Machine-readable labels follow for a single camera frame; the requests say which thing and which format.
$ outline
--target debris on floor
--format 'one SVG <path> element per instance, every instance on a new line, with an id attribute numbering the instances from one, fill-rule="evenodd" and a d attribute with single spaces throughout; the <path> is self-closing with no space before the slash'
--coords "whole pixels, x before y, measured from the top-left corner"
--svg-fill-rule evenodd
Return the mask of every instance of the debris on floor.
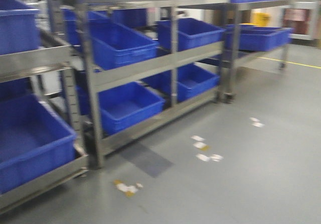
<path id="1" fill-rule="evenodd" d="M 224 157 L 223 156 L 220 156 L 220 155 L 212 155 L 212 156 L 210 156 L 210 158 L 213 160 L 213 161 L 215 161 L 215 162 L 220 162 L 221 160 L 223 160 L 224 159 Z"/>
<path id="2" fill-rule="evenodd" d="M 262 127 L 265 126 L 265 124 L 258 123 L 258 122 L 254 122 L 254 123 L 252 123 L 252 125 L 255 126 L 255 127 L 259 127 L 259 128 L 262 128 Z"/>
<path id="3" fill-rule="evenodd" d="M 136 186 L 139 188 L 139 189 L 142 189 L 144 186 L 140 183 L 136 183 Z"/>
<path id="4" fill-rule="evenodd" d="M 203 155 L 203 154 L 197 154 L 196 157 L 199 158 L 200 160 L 205 161 L 205 162 L 208 162 L 210 160 L 210 157 Z"/>
<path id="5" fill-rule="evenodd" d="M 253 121 L 252 125 L 255 126 L 255 127 L 259 127 L 259 128 L 262 128 L 265 126 L 265 124 L 262 124 L 261 121 L 257 118 L 254 118 L 254 117 L 250 117 L 250 120 Z"/>
<path id="6" fill-rule="evenodd" d="M 254 118 L 254 117 L 250 117 L 250 120 L 252 120 L 253 122 L 260 122 L 260 120 L 258 120 L 257 118 Z"/>
<path id="7" fill-rule="evenodd" d="M 203 142 L 203 141 L 205 140 L 205 139 L 203 139 L 202 137 L 197 136 L 197 135 L 191 136 L 191 139 L 196 140 L 196 141 L 198 141 L 198 142 Z"/>
<path id="8" fill-rule="evenodd" d="M 193 144 L 193 146 L 203 151 L 208 150 L 210 147 L 207 144 L 204 144 L 203 142 L 196 142 Z"/>
<path id="9" fill-rule="evenodd" d="M 127 197 L 131 197 L 138 192 L 138 188 L 142 188 L 142 184 L 137 183 L 137 187 L 134 185 L 127 186 L 121 180 L 114 180 L 114 185 L 118 190 L 123 192 Z"/>

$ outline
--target caster wheel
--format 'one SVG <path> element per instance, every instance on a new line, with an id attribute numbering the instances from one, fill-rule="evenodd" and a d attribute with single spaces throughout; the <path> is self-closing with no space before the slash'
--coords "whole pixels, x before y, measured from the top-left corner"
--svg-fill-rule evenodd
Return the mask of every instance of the caster wheel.
<path id="1" fill-rule="evenodd" d="M 224 103 L 232 103 L 235 98 L 235 94 L 232 94 L 232 93 L 225 93 L 224 96 L 225 96 Z"/>
<path id="2" fill-rule="evenodd" d="M 280 63 L 280 67 L 279 67 L 280 70 L 283 70 L 285 67 L 286 67 L 286 64 L 284 62 Z"/>

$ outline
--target shelf frame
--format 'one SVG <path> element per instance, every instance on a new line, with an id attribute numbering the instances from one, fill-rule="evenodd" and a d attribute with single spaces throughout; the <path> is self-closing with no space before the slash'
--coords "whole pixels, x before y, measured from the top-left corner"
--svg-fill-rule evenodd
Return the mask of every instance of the shelf frame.
<path id="1" fill-rule="evenodd" d="M 228 0 L 77 0 L 76 2 L 78 31 L 81 35 L 82 45 L 84 47 L 83 59 L 85 62 L 85 69 L 87 74 L 87 85 L 90 96 L 91 115 L 93 121 L 93 139 L 97 153 L 98 167 L 103 166 L 104 155 L 111 153 L 111 151 L 114 151 L 115 149 L 120 148 L 121 146 L 133 140 L 133 137 L 130 137 L 129 139 L 126 139 L 125 137 L 132 136 L 131 131 L 139 131 L 141 133 L 139 134 L 139 136 L 142 136 L 152 131 L 152 129 L 156 129 L 161 125 L 172 121 L 173 116 L 180 116 L 184 113 L 187 113 L 188 111 L 193 109 L 194 106 L 199 106 L 204 102 L 208 102 L 209 99 L 214 98 L 214 92 L 209 91 L 206 94 L 201 94 L 200 96 L 191 99 L 190 101 L 187 100 L 184 103 L 177 102 L 177 68 L 191 62 L 198 61 L 215 54 L 219 54 L 222 52 L 223 47 L 223 42 L 218 42 L 178 52 L 177 8 L 180 6 L 222 4 L 228 2 Z M 168 16 L 170 17 L 172 23 L 172 48 L 170 54 L 154 59 L 149 59 L 143 62 L 134 63 L 121 68 L 101 71 L 98 73 L 95 72 L 94 69 L 97 68 L 97 65 L 95 65 L 93 59 L 86 12 L 90 10 L 110 11 L 116 9 L 135 9 L 150 7 L 162 7 L 166 8 L 168 11 Z M 113 136 L 104 138 L 104 132 L 101 126 L 100 119 L 98 93 L 164 71 L 171 71 L 171 107 L 155 117 L 161 118 L 162 120 L 154 123 L 153 117 Z M 115 143 L 119 143 L 117 138 L 120 138 L 121 140 L 119 141 L 123 141 L 123 144 L 115 145 Z"/>
<path id="2" fill-rule="evenodd" d="M 71 47 L 57 35 L 40 29 L 43 45 L 46 48 L 0 56 L 0 82 L 16 80 L 30 76 L 41 76 L 50 71 L 60 71 L 66 95 L 68 122 L 77 137 L 74 148 L 77 158 L 66 165 L 50 171 L 13 190 L 0 195 L 0 214 L 72 179 L 88 169 L 88 156 L 83 142 L 82 124 L 80 122 L 75 77 L 70 65 Z M 43 92 L 40 97 L 46 100 Z"/>
<path id="3" fill-rule="evenodd" d="M 277 6 L 286 6 L 293 5 L 294 0 L 277 0 L 277 1 L 265 1 L 265 2 L 249 2 L 249 3 L 229 3 L 227 4 L 226 10 L 230 10 L 234 12 L 234 30 L 233 30 L 233 45 L 232 45 L 232 57 L 231 59 L 226 59 L 226 56 L 223 55 L 223 61 L 229 61 L 229 69 L 227 72 L 226 79 L 223 81 L 225 83 L 224 87 L 224 97 L 226 103 L 231 103 L 234 99 L 234 86 L 236 83 L 236 70 L 239 65 L 244 61 L 249 61 L 259 56 L 260 54 L 265 54 L 263 52 L 257 52 L 250 54 L 247 57 L 240 58 L 239 57 L 239 43 L 240 43 L 240 33 L 241 33 L 241 18 L 242 12 L 246 10 L 252 9 L 260 9 L 260 8 L 268 8 L 268 7 L 277 7 Z M 283 47 L 282 52 L 282 62 L 280 63 L 280 69 L 286 67 L 286 61 L 288 56 L 288 44 Z"/>

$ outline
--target gray floor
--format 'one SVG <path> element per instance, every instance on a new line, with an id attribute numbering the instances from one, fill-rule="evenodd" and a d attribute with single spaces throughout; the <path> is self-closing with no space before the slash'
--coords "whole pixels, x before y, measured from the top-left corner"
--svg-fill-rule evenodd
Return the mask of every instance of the gray floor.
<path id="1" fill-rule="evenodd" d="M 321 50 L 290 48 L 289 61 L 321 66 L 320 59 Z M 321 69 L 289 64 L 280 74 L 265 59 L 248 67 L 238 71 L 233 104 L 203 106 L 0 223 L 321 223 Z M 197 159 L 191 135 L 206 139 L 206 155 L 224 159 Z M 144 188 L 127 198 L 114 179 Z"/>

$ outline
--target metal shelving rack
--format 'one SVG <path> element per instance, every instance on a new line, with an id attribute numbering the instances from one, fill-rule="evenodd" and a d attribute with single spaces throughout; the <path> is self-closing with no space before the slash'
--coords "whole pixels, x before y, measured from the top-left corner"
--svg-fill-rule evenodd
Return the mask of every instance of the metal shelving rack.
<path id="1" fill-rule="evenodd" d="M 194 61 L 220 54 L 222 52 L 223 44 L 222 42 L 217 42 L 178 52 L 176 11 L 180 6 L 220 4 L 226 3 L 227 1 L 228 0 L 77 0 L 76 13 L 78 16 L 78 28 L 80 33 L 82 33 L 82 42 L 84 46 L 84 61 L 94 127 L 94 142 L 99 167 L 103 166 L 103 157 L 105 155 L 214 99 L 215 92 L 217 90 L 216 87 L 198 95 L 197 97 L 177 103 L 177 68 Z M 109 11 L 111 9 L 137 9 L 151 7 L 167 8 L 171 14 L 171 54 L 121 68 L 102 71 L 99 73 L 94 72 L 94 69 L 97 68 L 97 66 L 93 61 L 86 12 L 89 10 Z M 112 136 L 105 136 L 101 127 L 98 92 L 168 70 L 172 72 L 171 107 L 124 131 Z"/>
<path id="2" fill-rule="evenodd" d="M 234 24 L 235 28 L 233 31 L 233 46 L 231 50 L 224 50 L 222 59 L 217 59 L 216 56 L 206 58 L 201 60 L 200 62 L 221 66 L 221 68 L 227 68 L 227 76 L 224 79 L 224 84 L 222 86 L 222 91 L 224 92 L 225 101 L 227 103 L 231 102 L 234 98 L 234 85 L 235 85 L 235 78 L 236 78 L 236 69 L 242 66 L 244 63 L 254 60 L 258 57 L 264 56 L 269 52 L 246 52 L 246 51 L 239 51 L 239 40 L 240 40 L 240 24 L 242 19 L 242 12 L 252 9 L 261 9 L 261 8 L 268 8 L 268 7 L 278 7 L 278 6 L 287 6 L 293 5 L 294 0 L 277 0 L 277 1 L 264 1 L 264 2 L 248 2 L 248 3 L 228 3 L 222 5 L 207 5 L 207 6 L 196 6 L 193 7 L 195 9 L 207 9 L 207 10 L 223 10 L 233 11 L 234 12 Z M 286 66 L 287 55 L 288 55 L 288 44 L 281 47 L 282 51 L 282 58 L 280 61 L 280 69 Z"/>
<path id="3" fill-rule="evenodd" d="M 253 9 L 261 9 L 261 8 L 268 8 L 268 7 L 278 7 L 278 6 L 287 6 L 292 5 L 294 0 L 277 0 L 277 1 L 264 1 L 264 2 L 249 2 L 249 3 L 229 3 L 227 4 L 227 10 L 234 12 L 234 24 L 235 28 L 233 31 L 233 46 L 231 51 L 231 57 L 226 57 L 225 54 L 223 55 L 223 61 L 228 60 L 229 62 L 229 70 L 227 74 L 227 79 L 225 81 L 225 99 L 226 102 L 232 101 L 234 98 L 234 85 L 236 80 L 236 69 L 237 67 L 241 66 L 242 64 L 253 60 L 257 57 L 261 57 L 268 52 L 253 52 L 248 54 L 242 54 L 241 58 L 240 52 L 238 50 L 239 42 L 240 42 L 240 32 L 241 32 L 241 17 L 242 12 L 246 10 L 253 10 Z M 280 61 L 280 69 L 283 69 L 286 66 L 286 61 L 288 57 L 288 44 L 282 46 L 282 58 Z"/>
<path id="4" fill-rule="evenodd" d="M 88 156 L 84 151 L 75 80 L 69 64 L 70 45 L 45 31 L 41 31 L 41 39 L 43 45 L 47 48 L 0 56 L 0 82 L 50 71 L 61 71 L 66 91 L 69 123 L 77 133 L 77 139 L 74 143 L 76 158 L 9 192 L 0 194 L 0 214 L 87 171 Z"/>

